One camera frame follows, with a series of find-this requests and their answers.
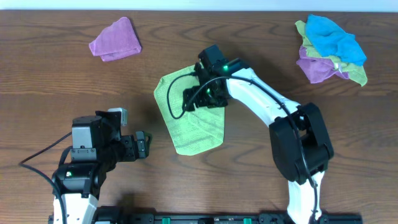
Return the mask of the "light green cloth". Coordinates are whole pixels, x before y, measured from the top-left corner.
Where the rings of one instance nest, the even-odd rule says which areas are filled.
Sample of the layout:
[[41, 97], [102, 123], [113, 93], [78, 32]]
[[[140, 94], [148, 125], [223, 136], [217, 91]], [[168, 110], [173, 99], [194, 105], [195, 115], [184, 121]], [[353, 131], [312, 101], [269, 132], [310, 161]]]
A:
[[222, 145], [224, 108], [198, 108], [182, 113], [183, 91], [199, 84], [191, 76], [194, 66], [163, 76], [154, 90], [154, 98], [165, 121], [177, 154], [194, 156]]

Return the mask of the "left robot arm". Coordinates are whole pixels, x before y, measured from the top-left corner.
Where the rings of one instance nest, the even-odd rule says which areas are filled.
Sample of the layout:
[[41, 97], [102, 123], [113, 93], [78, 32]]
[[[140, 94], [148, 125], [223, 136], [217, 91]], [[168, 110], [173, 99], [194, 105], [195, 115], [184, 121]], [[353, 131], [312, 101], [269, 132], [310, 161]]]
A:
[[53, 201], [54, 223], [91, 223], [106, 174], [118, 162], [149, 156], [152, 135], [138, 131], [123, 136], [120, 112], [99, 111], [72, 122], [72, 147], [64, 152], [52, 180], [60, 195]]

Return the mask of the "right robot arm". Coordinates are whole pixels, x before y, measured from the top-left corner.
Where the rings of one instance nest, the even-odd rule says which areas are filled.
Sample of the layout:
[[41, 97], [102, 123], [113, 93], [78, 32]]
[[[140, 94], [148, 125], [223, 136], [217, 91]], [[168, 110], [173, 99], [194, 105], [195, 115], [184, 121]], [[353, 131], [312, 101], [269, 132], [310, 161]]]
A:
[[196, 63], [192, 75], [199, 84], [184, 90], [183, 111], [225, 107], [228, 98], [248, 107], [269, 128], [273, 160], [288, 181], [290, 219], [317, 223], [322, 215], [320, 186], [333, 157], [319, 108], [282, 96], [238, 58], [213, 65]]

